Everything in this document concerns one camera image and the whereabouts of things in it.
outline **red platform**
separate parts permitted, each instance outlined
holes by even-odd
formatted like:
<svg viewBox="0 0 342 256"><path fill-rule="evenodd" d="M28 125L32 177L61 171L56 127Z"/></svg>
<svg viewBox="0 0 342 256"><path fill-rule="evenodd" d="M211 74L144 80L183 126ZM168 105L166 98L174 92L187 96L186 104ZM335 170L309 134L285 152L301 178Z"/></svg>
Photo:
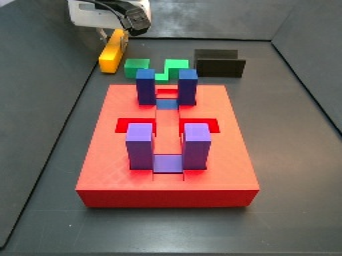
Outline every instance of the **red platform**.
<svg viewBox="0 0 342 256"><path fill-rule="evenodd" d="M167 85L158 89L175 88ZM174 91L159 91L174 98ZM126 150L126 122L152 122L158 150L164 154L170 148L179 153L162 126L176 135L167 115L160 115L155 106L139 106L134 85L110 86L94 137L76 185L76 191L88 207L242 207L249 206L258 191L247 149L243 143L230 99L223 85L199 85L196 106L179 108L183 123L203 119L211 130L211 149L207 170L186 170L183 174L154 174L152 170L130 170Z"/></svg>

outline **blue block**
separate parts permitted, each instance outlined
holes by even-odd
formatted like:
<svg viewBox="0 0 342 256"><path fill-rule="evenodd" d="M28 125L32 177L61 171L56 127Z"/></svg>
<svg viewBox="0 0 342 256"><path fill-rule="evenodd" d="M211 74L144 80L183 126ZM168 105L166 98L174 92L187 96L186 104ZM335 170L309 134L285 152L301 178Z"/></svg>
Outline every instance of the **blue block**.
<svg viewBox="0 0 342 256"><path fill-rule="evenodd" d="M211 135L207 124L184 125L183 135L183 168L184 170L207 169L207 157L211 146Z"/></svg>
<svg viewBox="0 0 342 256"><path fill-rule="evenodd" d="M152 124L131 123L126 135L131 170L154 169Z"/></svg>
<svg viewBox="0 0 342 256"><path fill-rule="evenodd" d="M178 80L178 104L196 105L198 73L195 69L180 69Z"/></svg>
<svg viewBox="0 0 342 256"><path fill-rule="evenodd" d="M176 99L156 99L156 109L178 110Z"/></svg>
<svg viewBox="0 0 342 256"><path fill-rule="evenodd" d="M140 105L155 105L155 70L138 69L136 71L136 92Z"/></svg>
<svg viewBox="0 0 342 256"><path fill-rule="evenodd" d="M155 155L154 173L183 173L182 155Z"/></svg>

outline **toy block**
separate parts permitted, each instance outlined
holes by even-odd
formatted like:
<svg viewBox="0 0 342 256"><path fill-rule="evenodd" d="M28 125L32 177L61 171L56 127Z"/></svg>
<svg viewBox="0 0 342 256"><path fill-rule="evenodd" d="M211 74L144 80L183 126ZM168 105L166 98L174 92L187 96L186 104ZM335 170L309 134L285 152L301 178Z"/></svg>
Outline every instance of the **toy block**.
<svg viewBox="0 0 342 256"><path fill-rule="evenodd" d="M150 59L127 59L124 63L126 78L136 78L138 69L150 68Z"/></svg>
<svg viewBox="0 0 342 256"><path fill-rule="evenodd" d="M183 173L182 155L155 155L154 173Z"/></svg>
<svg viewBox="0 0 342 256"><path fill-rule="evenodd" d="M78 194L87 207L192 208L250 205L259 191L259 184L224 86L200 85L198 100L202 99L202 94L206 96L203 99L208 99L208 103L202 105L199 101L192 107L192 109L199 107L199 110L192 113L206 117L206 113L210 113L207 115L210 116L216 107L216 113L222 113L216 116L219 126L226 127L220 129L220 133L211 133L207 170L183 170L183 175L154 174L154 170L130 170L126 134L114 132L118 116L127 117L120 113L124 105L128 106L128 112L132 110L132 115L140 111L143 117L151 116L152 108L136 111L139 105L134 85L110 87L76 185ZM164 119L162 124L164 122L166 128L174 127L171 123L179 118L178 111L155 110L155 106L154 111L158 127L159 117Z"/></svg>
<svg viewBox="0 0 342 256"><path fill-rule="evenodd" d="M242 77L246 60L238 50L196 49L194 67L199 77Z"/></svg>
<svg viewBox="0 0 342 256"><path fill-rule="evenodd" d="M99 65L103 73L115 73L123 57L122 40L128 36L122 29L115 29L111 39L99 57Z"/></svg>
<svg viewBox="0 0 342 256"><path fill-rule="evenodd" d="M188 69L190 63L188 60L176 60L176 59L166 59L164 70L168 73L170 79L179 78L179 70Z"/></svg>
<svg viewBox="0 0 342 256"><path fill-rule="evenodd" d="M238 59L238 50L195 49L196 59Z"/></svg>
<svg viewBox="0 0 342 256"><path fill-rule="evenodd" d="M155 74L155 83L167 84L168 83L168 73Z"/></svg>
<svg viewBox="0 0 342 256"><path fill-rule="evenodd" d="M178 100L176 99L156 99L156 109L178 110Z"/></svg>
<svg viewBox="0 0 342 256"><path fill-rule="evenodd" d="M178 86L170 85L168 87L156 89L156 99L178 99Z"/></svg>
<svg viewBox="0 0 342 256"><path fill-rule="evenodd" d="M183 135L183 169L204 170L211 145L207 124L186 124Z"/></svg>
<svg viewBox="0 0 342 256"><path fill-rule="evenodd" d="M131 170L154 168L152 124L135 123L128 125L126 147Z"/></svg>
<svg viewBox="0 0 342 256"><path fill-rule="evenodd" d="M195 69L180 69L178 80L178 103L194 106L196 104L198 74Z"/></svg>
<svg viewBox="0 0 342 256"><path fill-rule="evenodd" d="M182 154L179 136L179 113L176 110L156 110L156 136L154 154Z"/></svg>
<svg viewBox="0 0 342 256"><path fill-rule="evenodd" d="M155 70L139 69L136 71L136 92L139 105L155 105Z"/></svg>

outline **dark gray tabletop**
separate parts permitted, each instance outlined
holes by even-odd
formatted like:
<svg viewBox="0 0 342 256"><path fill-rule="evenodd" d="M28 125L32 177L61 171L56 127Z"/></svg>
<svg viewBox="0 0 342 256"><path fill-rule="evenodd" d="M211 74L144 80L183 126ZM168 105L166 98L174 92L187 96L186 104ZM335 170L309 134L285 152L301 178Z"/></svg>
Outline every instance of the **dark gray tabletop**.
<svg viewBox="0 0 342 256"><path fill-rule="evenodd" d="M190 59L238 49L247 60L226 84L261 192L247 208L87 209L75 185L110 84L95 69L4 253L342 252L342 143L269 42L131 40L124 58Z"/></svg>

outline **yellow object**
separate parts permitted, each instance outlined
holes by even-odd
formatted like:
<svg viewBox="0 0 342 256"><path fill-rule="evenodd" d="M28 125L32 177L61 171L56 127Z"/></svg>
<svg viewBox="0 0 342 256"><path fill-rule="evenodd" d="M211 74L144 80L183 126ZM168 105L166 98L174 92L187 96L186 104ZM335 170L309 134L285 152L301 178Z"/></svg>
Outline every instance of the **yellow object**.
<svg viewBox="0 0 342 256"><path fill-rule="evenodd" d="M115 73L123 57L128 35L122 29L116 29L99 57L103 73Z"/></svg>

